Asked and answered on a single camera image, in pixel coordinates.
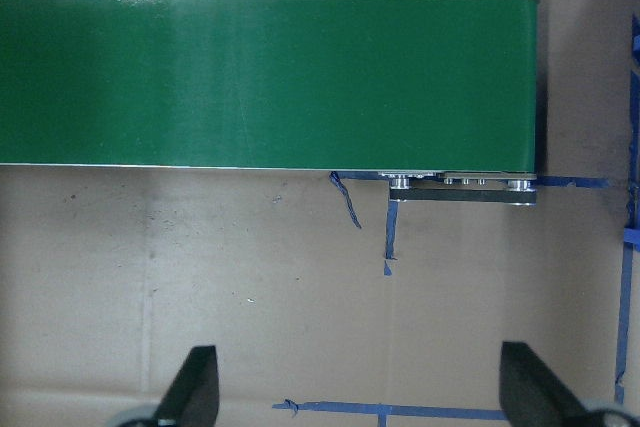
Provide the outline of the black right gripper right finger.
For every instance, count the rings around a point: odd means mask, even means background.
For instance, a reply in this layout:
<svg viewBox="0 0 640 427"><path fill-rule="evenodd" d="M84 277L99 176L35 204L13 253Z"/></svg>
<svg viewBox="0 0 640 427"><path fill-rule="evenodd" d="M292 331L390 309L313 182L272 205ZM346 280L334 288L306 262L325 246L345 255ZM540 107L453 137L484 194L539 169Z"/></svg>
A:
<svg viewBox="0 0 640 427"><path fill-rule="evenodd" d="M524 342L503 342L499 403L511 426L594 426L577 397Z"/></svg>

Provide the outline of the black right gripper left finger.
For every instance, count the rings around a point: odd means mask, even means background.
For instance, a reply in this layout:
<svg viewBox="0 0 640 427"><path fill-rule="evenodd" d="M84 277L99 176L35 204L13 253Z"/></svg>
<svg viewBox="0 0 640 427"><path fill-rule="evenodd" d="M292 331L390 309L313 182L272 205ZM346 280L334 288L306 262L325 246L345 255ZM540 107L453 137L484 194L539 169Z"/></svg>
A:
<svg viewBox="0 0 640 427"><path fill-rule="evenodd" d="M154 412L157 426L214 426L220 408L214 345L193 347Z"/></svg>

